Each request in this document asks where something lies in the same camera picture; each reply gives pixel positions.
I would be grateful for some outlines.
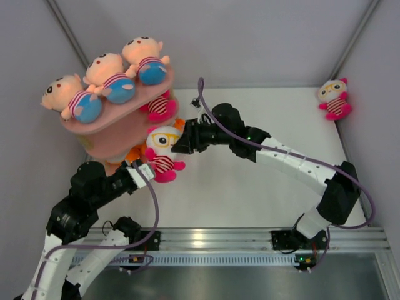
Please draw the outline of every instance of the wall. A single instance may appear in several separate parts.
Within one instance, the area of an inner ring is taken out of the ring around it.
[[[1,299],[22,294],[34,274],[51,208],[68,192],[84,151],[39,105],[48,84],[82,73],[44,1],[2,1],[0,10]]]
[[[176,88],[318,86],[368,0],[57,0],[89,60],[138,36],[164,41]]]
[[[349,79],[354,112],[340,121],[346,150],[377,204],[400,265],[400,2],[383,1],[340,76]]]

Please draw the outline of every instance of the red and white striped shirt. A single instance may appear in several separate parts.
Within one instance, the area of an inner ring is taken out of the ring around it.
[[[174,169],[173,160],[165,155],[157,155],[151,162],[154,164],[155,170],[159,173]]]
[[[346,103],[346,100],[336,98],[332,101],[329,101],[327,104],[327,111],[334,114],[342,114],[343,110],[342,107]]]
[[[110,85],[112,85],[113,83],[115,83],[116,81],[119,81],[120,79],[129,79],[129,80],[132,80],[131,78],[127,77],[127,76],[125,75],[125,73],[117,72],[117,73],[115,73],[114,75],[112,75],[109,79],[107,79],[107,80],[104,82],[103,86],[104,86],[104,88],[106,89],[106,88],[108,88]]]
[[[158,57],[149,56],[141,60],[139,67],[137,68],[137,73],[139,74],[141,68],[148,63],[163,63]]]
[[[71,111],[73,117],[75,117],[75,109],[78,106],[79,102],[81,102],[82,98],[91,94],[91,92],[87,91],[79,91],[75,94],[73,99],[68,103],[69,110]]]
[[[167,103],[167,98],[162,95],[158,96],[156,99],[149,102],[149,112],[152,113],[153,111],[155,111],[156,113],[164,114],[167,111]]]

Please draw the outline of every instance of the stuffed animal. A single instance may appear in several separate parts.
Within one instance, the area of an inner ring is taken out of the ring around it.
[[[128,42],[122,55],[144,84],[160,84],[167,74],[166,64],[169,64],[169,56],[160,59],[162,48],[163,42],[143,36]]]
[[[147,149],[144,152],[156,172],[155,181],[168,183],[176,179],[176,172],[181,171],[186,165],[183,161],[174,161],[176,153],[171,152],[172,146],[181,137],[182,132],[172,126],[152,127],[147,137]]]
[[[82,123],[96,120],[103,108],[96,94],[83,89],[77,74],[53,81],[43,94],[41,104],[47,109],[60,111],[64,120],[74,117]]]
[[[353,110],[353,107],[346,102],[348,97],[347,83],[347,78],[329,80],[318,90],[318,99],[322,102],[319,108],[327,110],[326,119],[339,120]]]
[[[140,107],[141,111],[149,113],[148,119],[151,122],[164,122],[176,114],[178,104],[174,99],[169,99],[169,91],[158,96],[144,106]]]
[[[121,55],[104,53],[89,65],[83,81],[89,85],[88,91],[103,95],[112,103],[122,104],[135,94],[132,80],[135,75],[133,67],[124,72]]]

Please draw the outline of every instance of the doll head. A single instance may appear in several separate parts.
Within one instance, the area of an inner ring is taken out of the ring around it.
[[[53,81],[42,97],[42,105],[47,109],[62,111],[78,91],[83,90],[78,74],[65,75]]]
[[[95,84],[102,86],[104,81],[112,75],[124,71],[123,58],[119,54],[104,53],[95,58],[94,61],[86,69],[86,77],[83,81],[86,84]]]
[[[172,126],[152,127],[149,129],[149,136],[146,144],[154,149],[157,155],[175,156],[171,152],[172,146],[182,136],[182,132]]]
[[[139,64],[142,59],[149,56],[160,57],[163,42],[157,42],[151,37],[137,37],[129,41],[122,49],[122,55],[130,64]]]
[[[329,80],[318,90],[318,99],[321,102],[329,102],[339,97],[343,92],[348,91],[346,78]]]

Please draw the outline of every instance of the white table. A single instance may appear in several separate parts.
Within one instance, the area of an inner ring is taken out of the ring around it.
[[[229,102],[247,125],[259,127],[312,158],[341,164],[345,155],[335,124],[318,109],[316,88],[206,89],[213,107]],[[180,116],[195,118],[189,103],[196,90],[176,90]],[[276,228],[291,227],[321,197],[307,186],[270,167],[236,157],[227,146],[210,146],[184,158],[186,169],[169,184],[154,182],[159,198],[161,228]],[[148,189],[124,195],[99,211],[102,226],[131,216],[143,227],[154,222]],[[347,225],[365,221],[356,204]]]

